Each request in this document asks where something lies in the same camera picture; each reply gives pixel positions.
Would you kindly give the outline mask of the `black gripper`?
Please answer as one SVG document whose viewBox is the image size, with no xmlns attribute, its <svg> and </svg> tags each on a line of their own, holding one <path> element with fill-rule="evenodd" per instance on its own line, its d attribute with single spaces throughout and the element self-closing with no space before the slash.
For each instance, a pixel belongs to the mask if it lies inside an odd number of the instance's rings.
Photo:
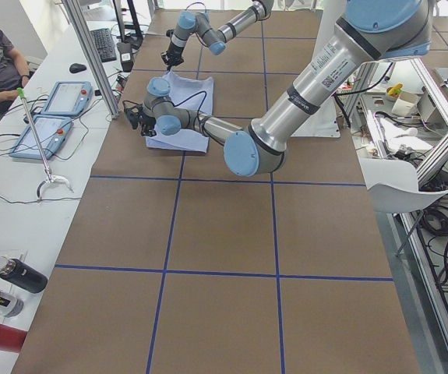
<svg viewBox="0 0 448 374">
<path fill-rule="evenodd" d="M 156 136 L 157 132 L 155 130 L 156 119 L 150 117 L 143 111 L 138 114 L 139 126 L 141 136 Z"/>
<path fill-rule="evenodd" d="M 179 47 L 176 44 L 170 43 L 166 52 L 161 54 L 161 58 L 167 66 L 167 72 L 170 72 L 175 66 L 181 65 L 184 62 L 182 56 L 184 47 Z"/>
</svg>

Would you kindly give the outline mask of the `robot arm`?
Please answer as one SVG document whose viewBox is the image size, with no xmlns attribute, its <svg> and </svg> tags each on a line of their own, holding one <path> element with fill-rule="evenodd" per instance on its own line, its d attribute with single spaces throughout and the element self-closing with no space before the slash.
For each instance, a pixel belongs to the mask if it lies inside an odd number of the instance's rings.
<svg viewBox="0 0 448 374">
<path fill-rule="evenodd" d="M 243 30 L 259 21 L 268 19 L 273 10 L 274 1 L 259 0 L 219 28 L 213 28 L 210 16 L 205 12 L 191 12 L 188 9 L 180 12 L 176 27 L 167 30 L 170 39 L 168 49 L 161 54 L 162 61 L 170 71 L 184 62 L 183 51 L 189 38 L 196 35 L 202 46 L 208 48 L 213 55 L 220 55 L 227 44 Z"/>
<path fill-rule="evenodd" d="M 133 128 L 142 136 L 171 136 L 193 129 L 224 147 L 236 175 L 271 173 L 285 162 L 287 141 L 360 65 L 426 55 L 431 44 L 434 1 L 348 1 L 333 36 L 261 118 L 240 129 L 201 110 L 181 109 L 170 85 L 152 78 Z"/>
</svg>

